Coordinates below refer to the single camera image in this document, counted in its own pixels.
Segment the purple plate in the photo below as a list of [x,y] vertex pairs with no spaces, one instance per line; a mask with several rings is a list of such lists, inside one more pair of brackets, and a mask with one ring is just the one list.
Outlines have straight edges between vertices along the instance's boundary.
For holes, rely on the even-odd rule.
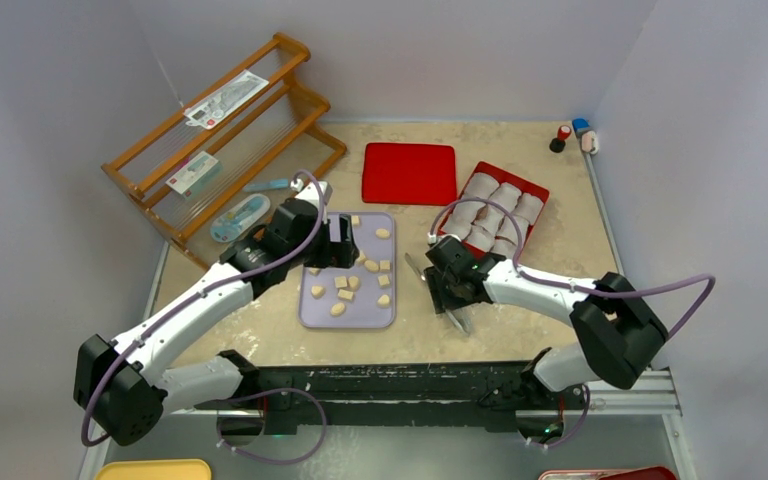
[[[314,276],[305,269],[299,292],[299,321],[310,328],[384,328],[396,318],[396,222],[386,213],[329,213],[332,240],[339,238],[337,215],[340,213],[360,217],[360,226],[354,228],[355,243],[369,260],[390,260],[390,271],[370,273],[363,265],[356,265],[348,269],[326,268]],[[390,238],[376,237],[375,231],[379,228],[389,230]],[[385,288],[378,286],[378,276],[383,274],[390,276],[390,285]],[[332,317],[331,307],[341,301],[337,298],[337,288],[334,286],[334,279],[339,276],[358,277],[360,288],[355,292],[354,301],[343,301],[346,311],[339,317]],[[325,295],[318,300],[310,294],[314,285],[325,287]],[[390,306],[380,308],[378,298],[384,294],[390,296]]]

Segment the blue cap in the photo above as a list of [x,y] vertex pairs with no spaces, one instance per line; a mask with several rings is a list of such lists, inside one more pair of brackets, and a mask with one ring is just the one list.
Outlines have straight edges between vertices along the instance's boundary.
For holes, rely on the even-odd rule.
[[583,118],[576,118],[572,121],[572,129],[578,132],[590,128],[590,124]]

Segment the gray wall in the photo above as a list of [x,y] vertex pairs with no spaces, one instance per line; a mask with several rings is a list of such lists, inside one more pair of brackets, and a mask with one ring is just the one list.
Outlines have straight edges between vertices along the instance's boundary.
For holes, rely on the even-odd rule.
[[591,115],[655,0],[132,0],[184,100],[276,31],[329,120]]
[[662,358],[700,478],[768,478],[768,1],[658,2],[595,120],[630,276],[719,276]]
[[126,0],[0,1],[0,479],[74,478],[75,355],[162,244],[99,166],[174,102]]

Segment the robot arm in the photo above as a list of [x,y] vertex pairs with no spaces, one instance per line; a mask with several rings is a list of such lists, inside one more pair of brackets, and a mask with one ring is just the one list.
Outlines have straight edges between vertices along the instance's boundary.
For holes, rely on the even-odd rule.
[[[330,186],[320,182],[323,197]],[[144,323],[106,342],[98,335],[78,352],[75,401],[92,410],[92,418],[120,445],[148,433],[165,414],[213,399],[229,398],[245,379],[247,362],[223,352],[211,361],[168,369],[193,342],[233,311],[281,283],[298,265],[348,268],[359,251],[351,220],[339,216],[339,240],[331,240],[331,225],[321,207],[322,224],[303,250],[319,219],[319,194],[308,185],[280,205],[267,225],[237,240],[195,285]],[[113,370],[94,405],[90,399],[102,378]]]
[[[667,341],[667,329],[641,298],[605,299],[541,285],[520,276],[501,255],[476,259],[452,236],[443,237],[426,256],[433,264],[425,276],[437,313],[481,302],[516,305],[575,330],[577,343],[544,351],[532,362],[535,383],[550,391],[593,380],[629,389]],[[594,280],[517,267],[539,279],[606,292],[634,291],[615,273]]]

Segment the red box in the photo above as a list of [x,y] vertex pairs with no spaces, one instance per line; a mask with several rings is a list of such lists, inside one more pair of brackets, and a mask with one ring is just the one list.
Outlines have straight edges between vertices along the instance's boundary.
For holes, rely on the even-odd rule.
[[[501,168],[495,165],[491,165],[487,162],[478,162],[478,165],[475,166],[475,170],[472,171],[472,174],[469,176],[469,179],[467,179],[466,183],[464,184],[464,188],[466,188],[467,184],[469,184],[469,180],[472,180],[472,176],[475,175],[476,173],[486,173],[487,175],[490,175],[491,177],[495,178],[496,181],[499,182],[500,184],[510,183],[511,185],[520,189],[522,193],[528,193],[530,195],[534,195],[535,197],[539,198],[543,202],[543,208],[540,210],[540,213],[537,215],[537,220],[535,220],[534,222],[537,223],[537,221],[540,220],[540,215],[542,215],[543,210],[546,209],[546,202],[549,201],[549,190],[546,190],[540,185],[531,183],[524,178],[520,178],[507,170],[502,170]],[[463,189],[461,189],[460,193],[458,194],[458,198],[460,198],[462,195],[463,195]],[[449,215],[451,214],[452,212],[450,210],[443,217],[440,224],[437,226],[437,235],[440,235],[440,236],[445,235],[441,230],[441,228],[446,223],[446,220],[448,220]],[[531,236],[532,230],[534,230],[534,225],[529,225],[528,231],[525,232],[526,242],[528,242],[528,237]],[[466,245],[467,248],[469,248],[469,251],[472,252],[472,254],[475,255],[476,258],[481,258],[481,256],[484,255],[484,252],[482,252],[481,250],[478,250],[472,245],[466,242],[464,242],[464,245]]]

